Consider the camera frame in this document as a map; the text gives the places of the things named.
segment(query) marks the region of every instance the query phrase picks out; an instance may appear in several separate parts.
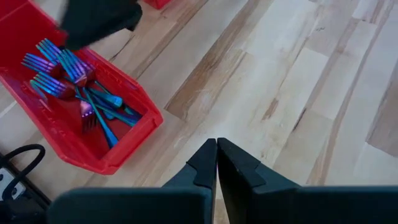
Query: wooden floor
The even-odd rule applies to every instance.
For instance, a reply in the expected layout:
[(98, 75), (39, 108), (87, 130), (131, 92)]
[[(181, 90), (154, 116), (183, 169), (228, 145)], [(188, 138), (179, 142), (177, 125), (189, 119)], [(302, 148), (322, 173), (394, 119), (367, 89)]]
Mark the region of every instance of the wooden floor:
[[(59, 15), (60, 0), (38, 2)], [(0, 151), (43, 144), (29, 177), (50, 198), (74, 187), (160, 186), (217, 137), (302, 185), (398, 184), (397, 0), (141, 4), (135, 32), (92, 46), (165, 118), (116, 174), (61, 161), (0, 86)], [(227, 223), (220, 190), (216, 198), (215, 223)]]

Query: red plastic bin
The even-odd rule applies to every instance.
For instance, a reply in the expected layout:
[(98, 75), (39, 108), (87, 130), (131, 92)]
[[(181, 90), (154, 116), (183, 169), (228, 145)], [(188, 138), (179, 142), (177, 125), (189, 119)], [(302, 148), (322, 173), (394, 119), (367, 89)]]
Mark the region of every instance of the red plastic bin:
[(162, 9), (163, 6), (165, 6), (170, 1), (171, 0), (144, 0), (144, 2), (148, 3), (150, 6), (154, 7), (155, 9)]
[(91, 50), (84, 49), (93, 57), (87, 57), (83, 50), (76, 52), (96, 67), (99, 82), (142, 115), (134, 127), (116, 119), (107, 121), (119, 139), (109, 149), (100, 125), (82, 133), (78, 100), (49, 96), (45, 104), (30, 90), (29, 80), (35, 72), (21, 65), (25, 53), (41, 55), (37, 43), (48, 38), (62, 45), (66, 35), (28, 0), (0, 1), (0, 30), (0, 81), (64, 161), (99, 174), (113, 174), (163, 122), (161, 113), (136, 81)]

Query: black object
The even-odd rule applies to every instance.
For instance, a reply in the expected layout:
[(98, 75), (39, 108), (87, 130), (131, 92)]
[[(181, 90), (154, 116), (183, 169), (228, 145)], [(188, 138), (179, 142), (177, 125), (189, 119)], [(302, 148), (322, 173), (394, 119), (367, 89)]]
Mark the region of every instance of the black object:
[(398, 187), (301, 187), (220, 138), (162, 188), (73, 190), (50, 207), (49, 223), (212, 223), (217, 161), (232, 224), (398, 221)]
[[(39, 150), (37, 157), (21, 172), (19, 172), (9, 160), (14, 156), (30, 151)], [(43, 159), (45, 149), (39, 144), (22, 146), (5, 156), (0, 155), (0, 168), (5, 168), (14, 175), (14, 179), (8, 184), (0, 202), (0, 223), (45, 223), (45, 211), (51, 201), (27, 178), (26, 175)], [(26, 188), (25, 192), (15, 200), (12, 199), (12, 190), (18, 184)]]
[(49, 223), (212, 223), (216, 161), (209, 139), (162, 188), (72, 190), (54, 201)]
[(133, 31), (141, 17), (137, 0), (69, 0), (61, 29), (66, 47), (78, 50), (121, 29)]

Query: fork tines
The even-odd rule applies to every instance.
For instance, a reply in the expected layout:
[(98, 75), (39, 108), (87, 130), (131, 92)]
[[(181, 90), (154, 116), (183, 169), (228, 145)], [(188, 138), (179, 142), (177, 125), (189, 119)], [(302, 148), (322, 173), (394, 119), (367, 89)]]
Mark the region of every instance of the fork tines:
[(36, 45), (37, 49), (53, 64), (58, 64), (58, 55), (61, 54), (61, 50), (55, 46), (48, 39), (44, 39)]
[(79, 64), (79, 66), (84, 67), (84, 69), (86, 70), (86, 72), (92, 72), (94, 70), (94, 66), (92, 66), (89, 63), (86, 63), (84, 61), (82, 61), (80, 58), (78, 58), (74, 53), (72, 53), (70, 50), (65, 49), (63, 50), (63, 52), (66, 52), (69, 56), (71, 56), (71, 58), (73, 59), (73, 61), (77, 64)]
[(75, 82), (85, 74), (85, 70), (83, 65), (78, 63), (78, 60), (75, 59), (72, 54), (73, 53), (71, 52), (69, 53), (68, 51), (63, 50), (57, 55), (57, 57), (62, 67), (67, 71), (70, 79)]
[(83, 132), (94, 128), (97, 124), (97, 117), (91, 104), (80, 101), (80, 114)]
[(29, 53), (25, 55), (22, 64), (36, 72), (45, 73), (50, 73), (55, 67), (53, 63)]
[(67, 98), (73, 96), (74, 93), (74, 90), (71, 93), (71, 91), (68, 91), (68, 87), (65, 84), (43, 72), (37, 74), (30, 82), (57, 98)]

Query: black cable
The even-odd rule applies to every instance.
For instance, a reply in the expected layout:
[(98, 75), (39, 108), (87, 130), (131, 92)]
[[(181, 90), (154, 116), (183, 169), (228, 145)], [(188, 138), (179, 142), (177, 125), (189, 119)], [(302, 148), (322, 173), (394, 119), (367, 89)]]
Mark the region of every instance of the black cable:
[(40, 144), (30, 144), (27, 146), (19, 147), (11, 151), (10, 153), (6, 154), (3, 158), (0, 158), (0, 169), (1, 169), (2, 167), (4, 167), (6, 162), (8, 162), (14, 156), (35, 149), (38, 149), (40, 151), (37, 157), (27, 167), (25, 167), (25, 169), (23, 169), (19, 174), (17, 174), (17, 176), (8, 184), (6, 189), (4, 189), (4, 192), (1, 195), (4, 201), (12, 200), (12, 190), (30, 171), (32, 171), (37, 166), (37, 164), (39, 164), (39, 162), (43, 159), (45, 155), (45, 149)]

